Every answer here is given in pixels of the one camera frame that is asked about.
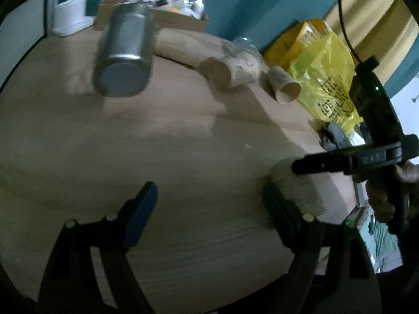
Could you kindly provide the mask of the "person's right hand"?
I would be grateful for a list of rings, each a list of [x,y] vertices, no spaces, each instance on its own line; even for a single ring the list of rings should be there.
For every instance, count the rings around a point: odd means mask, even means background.
[[[368,202],[379,222],[393,225],[394,218],[403,213],[396,203],[404,194],[408,194],[410,202],[408,219],[418,217],[418,165],[388,165],[353,174],[351,178],[355,183],[366,182]]]

